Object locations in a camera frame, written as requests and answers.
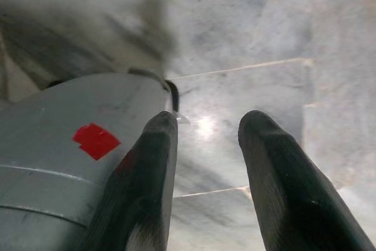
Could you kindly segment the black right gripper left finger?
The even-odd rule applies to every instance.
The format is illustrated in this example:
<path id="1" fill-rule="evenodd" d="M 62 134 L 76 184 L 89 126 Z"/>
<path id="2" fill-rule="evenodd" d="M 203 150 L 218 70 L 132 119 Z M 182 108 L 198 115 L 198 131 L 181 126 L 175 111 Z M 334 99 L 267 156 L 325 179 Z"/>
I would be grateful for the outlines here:
<path id="1" fill-rule="evenodd" d="M 148 121 L 108 179 L 83 238 L 84 250 L 166 250 L 177 130 L 171 112 Z"/>

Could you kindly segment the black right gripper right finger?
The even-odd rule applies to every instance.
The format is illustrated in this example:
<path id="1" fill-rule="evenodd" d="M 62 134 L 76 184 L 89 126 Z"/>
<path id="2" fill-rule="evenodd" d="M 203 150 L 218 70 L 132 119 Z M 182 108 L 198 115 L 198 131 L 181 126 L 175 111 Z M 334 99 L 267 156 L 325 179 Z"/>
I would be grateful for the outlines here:
<path id="1" fill-rule="evenodd" d="M 333 184 L 271 117 L 246 113 L 239 145 L 267 250 L 374 250 Z"/>

